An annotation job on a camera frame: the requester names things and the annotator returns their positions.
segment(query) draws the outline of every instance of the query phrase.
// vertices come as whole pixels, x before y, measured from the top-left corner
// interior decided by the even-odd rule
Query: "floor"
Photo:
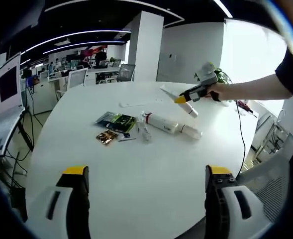
[[[48,119],[48,117],[50,116],[51,112],[45,112],[42,114],[38,114],[36,115],[37,119],[42,123],[45,124],[46,120]],[[40,125],[40,123],[37,121],[37,119],[35,118],[35,116],[32,117],[32,120],[30,118],[30,115],[25,115],[24,118],[24,124],[23,127],[25,129],[25,131],[27,132],[27,134],[30,136],[30,138],[32,138],[32,123],[33,123],[33,133],[34,133],[34,142],[37,142],[38,136],[41,132],[42,126]],[[18,130],[15,132],[14,134],[14,139],[15,139],[15,144],[19,149],[19,157],[18,159],[21,160],[25,157],[25,159],[22,162],[19,162],[20,165],[28,171],[29,168],[29,164],[30,164],[30,158],[31,158],[31,152],[28,153],[29,149],[25,143],[25,141],[23,140],[23,138],[21,137],[21,135],[18,133]],[[241,172],[244,172],[252,167],[254,167],[254,159],[255,159],[255,151],[253,151],[251,148],[248,152],[247,158],[243,164],[243,167],[241,169]],[[19,169],[19,165],[16,166],[16,171],[20,171],[23,172],[22,169]],[[26,180],[26,176],[22,175],[22,174],[15,174],[14,175],[15,180],[17,180],[17,182],[25,187],[25,180]]]
[[[42,114],[38,114],[36,115],[36,118],[44,125],[46,120],[48,119],[49,115],[51,112],[45,112]],[[34,135],[34,142],[37,142],[38,136],[40,135],[40,132],[42,130],[42,126],[40,125],[40,123],[37,121],[37,119],[35,118],[35,116],[31,117],[29,114],[26,114],[24,116],[24,123],[23,123],[23,128],[25,129],[25,131],[27,132],[27,134],[30,136],[31,140],[32,140],[32,124],[33,124],[33,135]],[[18,130],[15,131],[14,136],[14,143],[15,146],[18,148],[19,150],[19,156],[18,156],[18,160],[21,160],[25,157],[25,159],[21,162],[19,162],[19,164],[28,171],[29,168],[29,164],[30,164],[30,158],[31,158],[31,152],[29,152],[29,148],[26,145],[26,142],[23,140],[22,136],[20,135],[20,133],[18,132]],[[23,170],[21,168],[19,168],[19,165],[16,165],[16,172],[23,172]],[[22,186],[25,187],[25,181],[26,181],[26,175],[22,175],[22,174],[14,174],[14,179]]]

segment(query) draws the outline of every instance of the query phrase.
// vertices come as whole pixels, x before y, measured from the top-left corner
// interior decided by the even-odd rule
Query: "office desk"
[[[56,185],[72,166],[89,167],[89,226],[96,239],[174,239],[205,215],[205,167],[240,171],[244,147],[235,104],[225,107],[209,99],[191,103],[200,140],[170,135],[148,126],[153,142],[141,137],[104,146],[94,125],[105,112],[138,116],[152,111],[176,121],[190,119],[160,87],[182,92],[182,83],[122,82],[71,88],[50,114],[34,148],[26,181],[27,209],[47,186]],[[122,108],[119,103],[133,105]],[[246,155],[257,118],[241,116]]]
[[[118,72],[119,67],[108,67],[103,69],[88,69],[86,81],[89,82],[89,85],[95,85],[97,73],[108,73],[108,72]]]

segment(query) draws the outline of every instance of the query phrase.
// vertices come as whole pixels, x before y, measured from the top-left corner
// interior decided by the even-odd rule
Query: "monitor screen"
[[[1,102],[17,94],[16,70],[17,67],[13,67],[0,77]]]

